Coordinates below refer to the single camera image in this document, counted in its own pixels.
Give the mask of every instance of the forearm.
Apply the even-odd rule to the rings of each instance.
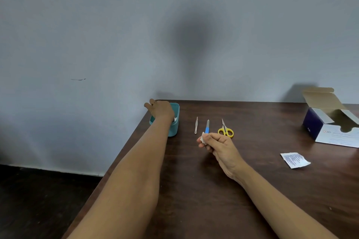
[[[159,174],[169,118],[156,118],[120,161],[94,205],[70,235],[78,238],[140,238],[157,205]]]
[[[337,239],[247,164],[237,171],[236,181],[280,239]]]

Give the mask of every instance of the nail file blue handle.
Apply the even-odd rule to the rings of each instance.
[[[209,133],[209,120],[207,121],[206,131],[205,133]]]

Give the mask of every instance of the person's left arm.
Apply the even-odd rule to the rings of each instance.
[[[145,104],[156,118],[119,162],[69,239],[141,238],[158,201],[159,174],[174,113],[167,101]]]

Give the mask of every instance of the scissors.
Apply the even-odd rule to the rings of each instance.
[[[232,138],[233,135],[234,135],[233,130],[231,130],[230,128],[227,128],[227,127],[225,126],[225,124],[224,124],[224,122],[223,122],[223,119],[222,119],[222,128],[220,128],[220,129],[218,130],[218,134],[219,134],[220,132],[222,132],[223,135],[228,136],[228,137],[230,137],[230,138]]]

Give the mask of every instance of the purple box side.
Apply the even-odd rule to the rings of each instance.
[[[308,130],[309,134],[312,136],[314,140],[317,139],[317,136],[320,133],[320,130],[323,127],[322,120],[318,117],[318,115],[312,110],[312,108],[309,108],[307,111],[307,114],[303,121],[303,126]]]

